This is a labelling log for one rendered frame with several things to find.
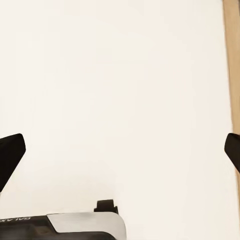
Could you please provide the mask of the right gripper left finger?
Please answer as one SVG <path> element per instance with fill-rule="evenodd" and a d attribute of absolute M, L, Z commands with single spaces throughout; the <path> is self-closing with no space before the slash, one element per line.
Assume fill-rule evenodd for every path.
<path fill-rule="evenodd" d="M 23 134 L 0 138 L 0 193 L 26 152 Z"/>

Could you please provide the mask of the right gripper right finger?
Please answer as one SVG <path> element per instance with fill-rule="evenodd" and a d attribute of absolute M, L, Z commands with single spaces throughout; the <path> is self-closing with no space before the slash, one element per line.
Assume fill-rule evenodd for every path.
<path fill-rule="evenodd" d="M 240 134 L 231 132 L 227 135 L 224 151 L 240 173 Z"/>

